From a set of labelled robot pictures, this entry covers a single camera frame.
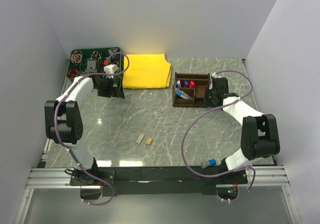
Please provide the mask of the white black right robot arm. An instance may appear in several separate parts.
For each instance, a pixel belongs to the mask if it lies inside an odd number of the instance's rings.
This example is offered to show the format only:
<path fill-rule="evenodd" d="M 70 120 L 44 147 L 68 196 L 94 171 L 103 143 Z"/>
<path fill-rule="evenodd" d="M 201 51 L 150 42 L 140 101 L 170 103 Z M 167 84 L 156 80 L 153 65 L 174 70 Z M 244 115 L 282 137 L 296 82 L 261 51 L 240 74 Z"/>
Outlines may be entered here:
<path fill-rule="evenodd" d="M 205 106 L 219 108 L 241 124 L 240 148 L 220 164 L 219 177 L 224 183 L 237 177 L 237 169 L 274 156 L 281 149 L 276 117 L 251 108 L 237 94 L 230 93 L 228 86 L 226 78 L 213 77 L 204 96 Z"/>

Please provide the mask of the yellow small eraser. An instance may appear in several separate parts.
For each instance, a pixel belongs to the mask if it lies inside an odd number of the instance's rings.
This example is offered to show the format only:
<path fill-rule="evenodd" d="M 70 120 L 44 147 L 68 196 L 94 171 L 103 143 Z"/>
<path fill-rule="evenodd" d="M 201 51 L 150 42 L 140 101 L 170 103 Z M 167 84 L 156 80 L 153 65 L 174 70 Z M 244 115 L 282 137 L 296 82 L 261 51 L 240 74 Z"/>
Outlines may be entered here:
<path fill-rule="evenodd" d="M 147 144 L 147 145 L 151 145 L 152 141 L 153 141 L 152 138 L 147 138 L 146 144 Z"/>

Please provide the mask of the clear blue ballpoint pen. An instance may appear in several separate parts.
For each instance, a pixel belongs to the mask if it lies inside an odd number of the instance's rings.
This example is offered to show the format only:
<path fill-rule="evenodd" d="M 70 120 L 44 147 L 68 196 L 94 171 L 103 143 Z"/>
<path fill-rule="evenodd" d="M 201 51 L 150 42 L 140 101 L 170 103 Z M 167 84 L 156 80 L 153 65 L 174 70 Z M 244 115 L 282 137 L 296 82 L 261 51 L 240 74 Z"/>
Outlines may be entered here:
<path fill-rule="evenodd" d="M 188 95 L 187 93 L 185 93 L 184 91 L 182 91 L 179 88 L 175 89 L 176 95 L 180 96 L 180 97 L 184 97 L 185 99 L 192 99 L 192 97 L 190 95 Z"/>

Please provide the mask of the pink highlighter marker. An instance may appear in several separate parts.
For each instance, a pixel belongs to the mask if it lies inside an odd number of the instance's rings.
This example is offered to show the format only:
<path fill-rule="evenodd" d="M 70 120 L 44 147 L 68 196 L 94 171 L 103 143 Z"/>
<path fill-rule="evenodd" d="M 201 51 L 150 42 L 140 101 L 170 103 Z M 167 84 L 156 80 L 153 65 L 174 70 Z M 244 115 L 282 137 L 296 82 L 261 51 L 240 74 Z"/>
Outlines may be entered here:
<path fill-rule="evenodd" d="M 189 86 L 189 88 L 194 88 L 195 87 L 195 83 L 193 81 L 190 81 L 188 86 Z"/>

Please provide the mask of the blue capped marker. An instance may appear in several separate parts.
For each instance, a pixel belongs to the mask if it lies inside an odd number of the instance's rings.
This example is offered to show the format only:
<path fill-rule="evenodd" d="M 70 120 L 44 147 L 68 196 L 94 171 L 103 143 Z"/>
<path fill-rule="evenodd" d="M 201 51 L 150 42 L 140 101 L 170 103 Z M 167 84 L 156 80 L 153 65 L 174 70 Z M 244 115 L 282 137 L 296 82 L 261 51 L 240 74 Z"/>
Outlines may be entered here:
<path fill-rule="evenodd" d="M 176 91 L 175 92 L 177 96 L 183 98 L 183 99 L 192 99 L 189 95 L 184 93 L 183 91 Z"/>

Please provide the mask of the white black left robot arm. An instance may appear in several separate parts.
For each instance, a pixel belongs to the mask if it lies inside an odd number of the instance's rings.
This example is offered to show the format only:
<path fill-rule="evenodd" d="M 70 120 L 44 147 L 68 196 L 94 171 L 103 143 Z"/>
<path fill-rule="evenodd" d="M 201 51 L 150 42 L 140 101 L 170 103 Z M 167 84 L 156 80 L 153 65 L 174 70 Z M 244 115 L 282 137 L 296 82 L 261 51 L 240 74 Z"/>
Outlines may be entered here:
<path fill-rule="evenodd" d="M 130 64 L 120 70 L 117 64 L 97 64 L 73 79 L 71 86 L 57 99 L 44 105 L 45 132 L 49 139 L 60 144 L 75 162 L 72 175 L 83 179 L 88 185 L 102 181 L 96 159 L 89 153 L 82 136 L 84 126 L 79 105 L 92 90 L 106 97 L 121 97 L 114 87 L 115 77 L 122 79 Z"/>

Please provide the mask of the purple capped marker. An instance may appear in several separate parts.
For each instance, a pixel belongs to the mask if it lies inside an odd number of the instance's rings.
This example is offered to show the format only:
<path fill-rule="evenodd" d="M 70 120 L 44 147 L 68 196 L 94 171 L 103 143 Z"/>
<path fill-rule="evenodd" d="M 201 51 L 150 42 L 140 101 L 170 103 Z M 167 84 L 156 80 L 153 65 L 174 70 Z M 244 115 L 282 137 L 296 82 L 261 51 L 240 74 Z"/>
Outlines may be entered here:
<path fill-rule="evenodd" d="M 189 87 L 189 82 L 188 81 L 184 81 L 183 86 L 186 87 L 186 88 Z"/>

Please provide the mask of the lilac highlighter marker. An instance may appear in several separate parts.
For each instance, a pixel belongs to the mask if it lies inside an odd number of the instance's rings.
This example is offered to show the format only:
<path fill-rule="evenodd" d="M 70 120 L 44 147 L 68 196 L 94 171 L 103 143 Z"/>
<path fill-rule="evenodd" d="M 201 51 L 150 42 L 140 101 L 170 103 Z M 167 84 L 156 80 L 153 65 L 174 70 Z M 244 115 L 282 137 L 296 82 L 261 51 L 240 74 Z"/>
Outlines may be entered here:
<path fill-rule="evenodd" d="M 180 80 L 177 80 L 177 81 L 176 81 L 176 86 L 177 86 L 178 88 L 181 88 L 181 87 L 182 87 L 182 84 L 181 84 L 181 81 L 180 81 Z"/>

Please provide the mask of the white worn eraser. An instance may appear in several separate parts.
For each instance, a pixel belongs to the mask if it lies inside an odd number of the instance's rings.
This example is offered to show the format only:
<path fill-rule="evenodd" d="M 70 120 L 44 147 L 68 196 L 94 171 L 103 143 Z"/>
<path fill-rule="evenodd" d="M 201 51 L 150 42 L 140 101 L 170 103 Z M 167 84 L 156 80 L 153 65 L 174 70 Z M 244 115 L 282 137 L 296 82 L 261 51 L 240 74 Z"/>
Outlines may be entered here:
<path fill-rule="evenodd" d="M 137 140 L 136 140 L 136 143 L 137 143 L 137 144 L 140 144 L 140 143 L 142 142 L 142 140 L 143 140 L 144 137 L 145 137 L 145 135 L 144 135 L 143 133 L 141 133 L 141 134 L 138 136 L 138 138 L 137 138 Z"/>

